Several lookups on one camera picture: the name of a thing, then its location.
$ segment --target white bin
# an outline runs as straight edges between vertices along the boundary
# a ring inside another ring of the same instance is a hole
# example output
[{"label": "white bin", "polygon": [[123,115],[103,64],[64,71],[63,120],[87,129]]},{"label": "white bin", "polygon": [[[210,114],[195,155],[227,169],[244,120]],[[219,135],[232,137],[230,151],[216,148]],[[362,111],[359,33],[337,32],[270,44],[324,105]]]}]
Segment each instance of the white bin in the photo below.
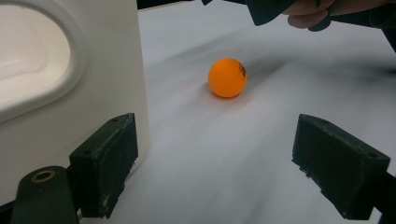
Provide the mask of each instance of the white bin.
[{"label": "white bin", "polygon": [[67,167],[87,137],[128,112],[137,166],[149,115],[135,0],[0,0],[0,205],[22,177]]}]

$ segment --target white table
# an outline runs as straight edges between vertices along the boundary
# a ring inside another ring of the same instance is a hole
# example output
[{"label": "white table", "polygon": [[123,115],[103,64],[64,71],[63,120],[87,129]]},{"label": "white table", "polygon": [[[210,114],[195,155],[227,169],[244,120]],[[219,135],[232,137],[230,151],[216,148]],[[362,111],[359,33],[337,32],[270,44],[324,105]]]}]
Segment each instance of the white table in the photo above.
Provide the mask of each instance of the white table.
[{"label": "white table", "polygon": [[[326,119],[396,159],[396,54],[381,31],[333,22],[319,33],[245,6],[200,1],[139,12],[150,152],[109,220],[81,223],[333,224],[334,206],[291,162],[299,114]],[[224,100],[207,71],[233,57],[245,90]],[[389,173],[396,174],[391,162]]]}]

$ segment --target white surface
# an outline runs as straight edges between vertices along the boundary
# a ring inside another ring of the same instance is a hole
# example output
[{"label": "white surface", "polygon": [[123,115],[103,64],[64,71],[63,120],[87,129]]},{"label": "white surface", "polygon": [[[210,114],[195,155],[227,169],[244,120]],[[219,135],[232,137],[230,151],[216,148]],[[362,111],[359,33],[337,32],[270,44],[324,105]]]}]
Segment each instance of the white surface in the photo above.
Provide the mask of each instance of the white surface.
[{"label": "white surface", "polygon": [[[151,148],[109,220],[81,223],[377,223],[343,220],[291,162],[297,119],[327,119],[396,158],[396,54],[379,30],[286,17],[255,27],[246,7],[200,1],[139,12]],[[234,57],[248,82],[213,95],[210,65]],[[389,172],[396,174],[396,163]]]},{"label": "white surface", "polygon": [[[16,97],[5,105],[0,102],[0,204],[15,199],[18,183],[33,170],[49,165],[67,167],[73,150],[106,121],[125,113],[135,113],[139,139],[136,165],[141,162],[149,148],[149,114],[135,0],[7,3],[30,7],[53,19],[67,37],[70,61],[55,83],[24,95],[22,101]],[[40,22],[24,13],[29,18],[24,22]],[[44,32],[40,35],[51,35],[37,26],[31,28]],[[15,41],[31,37],[14,35]],[[0,79],[0,87],[8,79],[28,76],[11,75]],[[0,88],[0,96],[7,94],[5,91]]]}]

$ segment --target ping pong ball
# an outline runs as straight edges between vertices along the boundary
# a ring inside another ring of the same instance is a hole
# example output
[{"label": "ping pong ball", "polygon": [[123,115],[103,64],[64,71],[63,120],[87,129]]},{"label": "ping pong ball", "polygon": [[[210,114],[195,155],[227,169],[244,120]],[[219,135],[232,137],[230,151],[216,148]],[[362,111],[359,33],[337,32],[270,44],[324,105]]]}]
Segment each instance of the ping pong ball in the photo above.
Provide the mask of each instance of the ping pong ball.
[{"label": "ping pong ball", "polygon": [[210,67],[207,81],[216,95],[230,98],[235,97],[245,88],[248,76],[240,62],[236,59],[224,58]]}]

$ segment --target white container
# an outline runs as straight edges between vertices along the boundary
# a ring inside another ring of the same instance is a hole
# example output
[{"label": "white container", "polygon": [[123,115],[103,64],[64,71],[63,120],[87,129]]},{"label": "white container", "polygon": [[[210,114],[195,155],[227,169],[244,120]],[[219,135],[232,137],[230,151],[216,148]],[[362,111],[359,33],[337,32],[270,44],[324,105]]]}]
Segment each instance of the white container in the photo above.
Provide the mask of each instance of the white container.
[{"label": "white container", "polygon": [[135,0],[0,0],[0,204],[26,174],[67,167],[87,137],[128,112],[137,166],[149,115]]}]

